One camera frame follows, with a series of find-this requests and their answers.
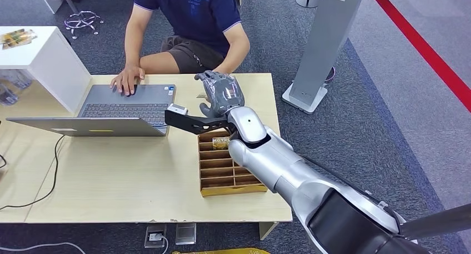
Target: cardboard compartment box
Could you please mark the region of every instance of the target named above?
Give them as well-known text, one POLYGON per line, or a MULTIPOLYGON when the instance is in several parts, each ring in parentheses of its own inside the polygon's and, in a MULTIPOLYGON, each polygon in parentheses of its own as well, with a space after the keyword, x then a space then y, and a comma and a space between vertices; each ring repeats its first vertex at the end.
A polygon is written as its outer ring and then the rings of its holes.
POLYGON ((199 183, 203 197, 253 192, 268 189, 247 169, 235 163, 228 150, 214 150, 213 138, 228 137, 226 131, 198 136, 199 183))

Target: robotic arm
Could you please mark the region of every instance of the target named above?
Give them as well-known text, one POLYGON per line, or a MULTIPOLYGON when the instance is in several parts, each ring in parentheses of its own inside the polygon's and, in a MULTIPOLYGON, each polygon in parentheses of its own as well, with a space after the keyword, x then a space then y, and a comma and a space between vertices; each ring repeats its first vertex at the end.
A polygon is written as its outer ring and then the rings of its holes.
POLYGON ((184 108, 172 105, 166 110, 167 125, 195 134, 227 129, 234 161, 284 198, 322 253, 428 253, 400 235, 399 222, 405 220, 384 202, 354 186, 331 181, 306 165, 288 142, 244 106, 235 78, 206 71, 195 79, 203 82, 211 103, 211 107, 200 105, 208 118, 188 116, 184 108))

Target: desk leg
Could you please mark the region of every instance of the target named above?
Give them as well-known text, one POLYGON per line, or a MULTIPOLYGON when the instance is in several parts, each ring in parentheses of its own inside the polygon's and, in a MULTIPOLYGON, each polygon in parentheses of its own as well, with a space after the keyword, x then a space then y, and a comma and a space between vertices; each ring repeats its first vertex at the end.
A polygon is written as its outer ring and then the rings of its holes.
POLYGON ((260 233, 260 240, 264 240, 269 233, 275 229, 278 225, 278 222, 259 222, 258 223, 258 232, 260 233))
POLYGON ((55 14, 62 5, 62 1, 63 0, 44 0, 47 7, 52 11, 53 14, 55 14))

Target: laptop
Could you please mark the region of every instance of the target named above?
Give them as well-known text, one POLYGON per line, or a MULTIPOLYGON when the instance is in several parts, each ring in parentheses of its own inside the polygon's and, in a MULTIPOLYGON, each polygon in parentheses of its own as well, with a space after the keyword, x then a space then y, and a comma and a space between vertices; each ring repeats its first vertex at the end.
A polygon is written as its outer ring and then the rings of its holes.
POLYGON ((73 137, 165 136, 164 112, 173 103, 174 84, 134 86, 134 95, 125 96, 94 84, 78 117, 29 117, 6 120, 73 137))

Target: man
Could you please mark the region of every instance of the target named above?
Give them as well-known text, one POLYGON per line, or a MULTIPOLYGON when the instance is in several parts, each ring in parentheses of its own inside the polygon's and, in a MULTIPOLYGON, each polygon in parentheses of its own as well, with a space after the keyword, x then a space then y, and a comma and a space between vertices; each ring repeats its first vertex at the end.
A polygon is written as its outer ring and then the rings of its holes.
POLYGON ((148 74, 199 73, 207 69, 232 73, 250 50, 235 0, 134 0, 124 40, 126 66, 113 79, 125 95, 134 93, 134 79, 148 74), (174 36, 160 53, 140 58, 144 31, 153 10, 160 9, 174 36))

